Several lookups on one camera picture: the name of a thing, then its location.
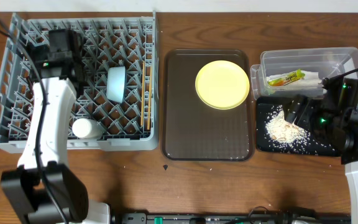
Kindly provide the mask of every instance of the tray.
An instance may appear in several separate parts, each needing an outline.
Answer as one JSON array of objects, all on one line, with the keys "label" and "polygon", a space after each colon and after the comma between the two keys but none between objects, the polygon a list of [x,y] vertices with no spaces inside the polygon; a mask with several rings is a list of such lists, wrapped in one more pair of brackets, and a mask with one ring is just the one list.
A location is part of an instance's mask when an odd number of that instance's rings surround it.
[{"label": "tray", "polygon": [[283,148],[277,147],[278,142],[270,138],[267,133],[266,123],[271,118],[272,111],[275,111],[279,106],[291,102],[291,98],[261,96],[256,101],[256,146],[257,149],[264,152],[279,152],[290,154],[306,154],[316,156],[340,156],[338,150],[331,147],[329,144],[321,144],[312,134],[309,140],[304,143],[298,143],[296,140],[293,146],[285,146]]},{"label": "tray", "polygon": [[[153,17],[31,19],[12,17],[10,30],[28,45],[48,45],[51,29],[71,29],[84,40],[82,61],[88,74],[84,94],[71,111],[68,149],[105,151],[151,150],[158,145],[158,27]],[[142,90],[142,64],[145,63],[145,89]],[[125,66],[125,102],[107,100],[107,73],[110,67]],[[22,152],[30,130],[34,101],[26,77],[28,61],[7,39],[0,70],[0,149]],[[144,109],[144,120],[140,117]],[[98,141],[78,139],[71,125],[78,118],[98,121],[105,130]]]},{"label": "tray", "polygon": [[217,110],[204,104],[195,89],[197,73],[207,63],[228,60],[247,72],[247,57],[240,50],[173,50],[165,60],[165,156],[184,161],[249,159],[254,152],[251,94],[236,108]]}]

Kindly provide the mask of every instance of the yellow plate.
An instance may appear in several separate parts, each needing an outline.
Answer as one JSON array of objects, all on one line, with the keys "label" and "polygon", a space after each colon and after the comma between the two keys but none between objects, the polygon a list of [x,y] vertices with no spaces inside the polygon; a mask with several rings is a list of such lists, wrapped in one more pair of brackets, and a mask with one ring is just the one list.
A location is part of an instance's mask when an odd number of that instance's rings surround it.
[{"label": "yellow plate", "polygon": [[208,106],[228,110],[240,105],[247,98],[249,80],[240,66],[218,60],[206,64],[198,72],[196,91]]}]

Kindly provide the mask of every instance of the light blue cup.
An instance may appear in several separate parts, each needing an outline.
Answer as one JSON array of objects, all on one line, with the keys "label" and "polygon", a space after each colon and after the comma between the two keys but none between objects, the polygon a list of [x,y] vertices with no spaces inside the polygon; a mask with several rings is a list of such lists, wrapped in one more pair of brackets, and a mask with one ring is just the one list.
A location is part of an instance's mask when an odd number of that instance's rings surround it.
[{"label": "light blue cup", "polygon": [[124,66],[109,69],[107,75],[107,99],[117,103],[124,101],[125,77]]}]

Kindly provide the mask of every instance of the plastic bin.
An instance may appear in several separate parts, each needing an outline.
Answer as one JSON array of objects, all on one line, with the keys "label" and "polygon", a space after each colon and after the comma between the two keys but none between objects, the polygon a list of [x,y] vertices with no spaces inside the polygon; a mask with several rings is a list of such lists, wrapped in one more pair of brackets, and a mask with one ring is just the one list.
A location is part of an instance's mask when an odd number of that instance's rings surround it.
[{"label": "plastic bin", "polygon": [[[82,61],[88,74],[84,94],[71,111],[68,149],[104,151],[151,150],[158,146],[158,27],[153,17],[80,18],[23,20],[14,14],[9,26],[24,44],[49,44],[52,29],[71,29],[84,40]],[[142,64],[145,63],[144,120],[142,109]],[[110,67],[126,67],[125,102],[106,97]],[[7,39],[0,70],[0,149],[22,152],[30,130],[32,91],[26,77],[30,66],[17,46]],[[90,118],[105,130],[100,140],[78,139],[71,125],[78,118]]]},{"label": "plastic bin", "polygon": [[[291,97],[300,93],[319,97],[324,95],[322,85],[270,86],[266,77],[302,69],[318,72],[319,78],[323,79],[355,68],[358,68],[358,49],[355,47],[266,51],[260,56],[260,65],[251,66],[252,91],[255,99],[259,96]],[[358,72],[346,77],[358,79]]]}]

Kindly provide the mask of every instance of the brown tray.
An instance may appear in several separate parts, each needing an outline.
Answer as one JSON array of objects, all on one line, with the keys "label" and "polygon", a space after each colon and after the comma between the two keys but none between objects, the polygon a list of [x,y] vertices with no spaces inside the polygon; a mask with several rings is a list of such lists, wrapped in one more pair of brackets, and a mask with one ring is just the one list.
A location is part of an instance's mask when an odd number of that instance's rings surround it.
[{"label": "brown tray", "polygon": [[211,108],[197,95],[198,71],[215,60],[234,62],[249,74],[240,50],[173,50],[165,58],[162,151],[169,159],[245,161],[253,155],[251,94],[230,110]]}]

